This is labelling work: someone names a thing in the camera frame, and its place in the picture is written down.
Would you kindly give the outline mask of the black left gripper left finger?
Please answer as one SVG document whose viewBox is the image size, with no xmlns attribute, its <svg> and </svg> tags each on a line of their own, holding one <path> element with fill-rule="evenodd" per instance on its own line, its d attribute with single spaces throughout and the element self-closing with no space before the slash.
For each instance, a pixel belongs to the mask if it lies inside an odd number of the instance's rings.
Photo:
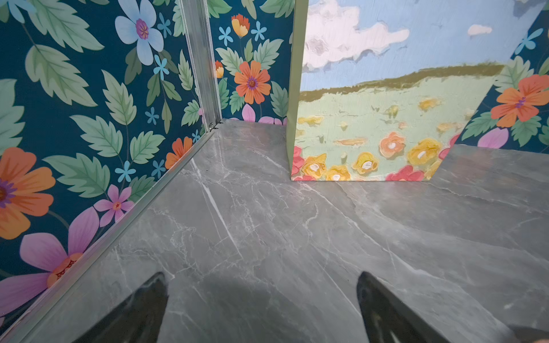
<svg viewBox="0 0 549 343">
<path fill-rule="evenodd" d="M 164 273 L 153 274 L 76 342 L 156 342 L 169 299 Z"/>
</svg>

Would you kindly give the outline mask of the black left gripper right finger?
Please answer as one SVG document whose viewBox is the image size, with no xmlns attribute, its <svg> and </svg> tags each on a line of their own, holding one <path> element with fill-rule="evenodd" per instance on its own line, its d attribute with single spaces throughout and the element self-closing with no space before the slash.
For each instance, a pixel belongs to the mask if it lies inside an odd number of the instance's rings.
<svg viewBox="0 0 549 343">
<path fill-rule="evenodd" d="M 369 272 L 359 276 L 356 292 L 370 342 L 449 343 Z"/>
</svg>

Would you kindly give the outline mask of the painted landscape paper bag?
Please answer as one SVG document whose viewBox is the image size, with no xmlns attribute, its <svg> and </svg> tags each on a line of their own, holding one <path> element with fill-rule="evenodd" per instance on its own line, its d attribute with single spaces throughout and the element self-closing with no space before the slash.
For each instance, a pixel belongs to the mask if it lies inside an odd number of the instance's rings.
<svg viewBox="0 0 549 343">
<path fill-rule="evenodd" d="M 430 180 L 456 144 L 548 152 L 547 1 L 298 1 L 295 181 Z"/>
</svg>

